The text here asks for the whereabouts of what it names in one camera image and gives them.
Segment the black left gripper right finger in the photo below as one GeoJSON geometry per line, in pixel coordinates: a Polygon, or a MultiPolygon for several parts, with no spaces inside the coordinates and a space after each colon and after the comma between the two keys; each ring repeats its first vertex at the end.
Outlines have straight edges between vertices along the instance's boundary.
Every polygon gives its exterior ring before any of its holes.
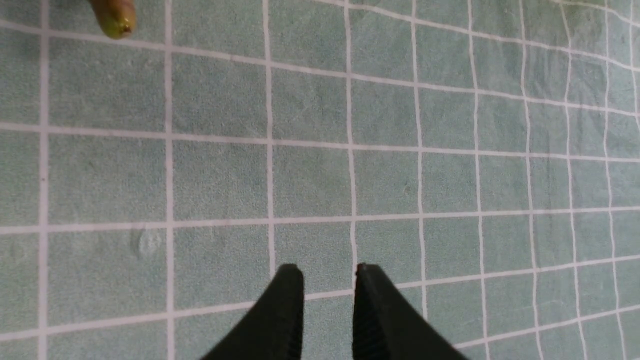
{"type": "Polygon", "coordinates": [[[377,264],[360,263],[352,317],[355,360],[464,360],[377,264]]]}

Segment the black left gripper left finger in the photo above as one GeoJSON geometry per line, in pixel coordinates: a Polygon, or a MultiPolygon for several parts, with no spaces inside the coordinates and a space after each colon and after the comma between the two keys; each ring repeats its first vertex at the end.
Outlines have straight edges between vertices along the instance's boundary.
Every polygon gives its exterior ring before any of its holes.
{"type": "Polygon", "coordinates": [[[204,360],[299,360],[303,348],[304,276],[282,264],[240,321],[204,360]]]}

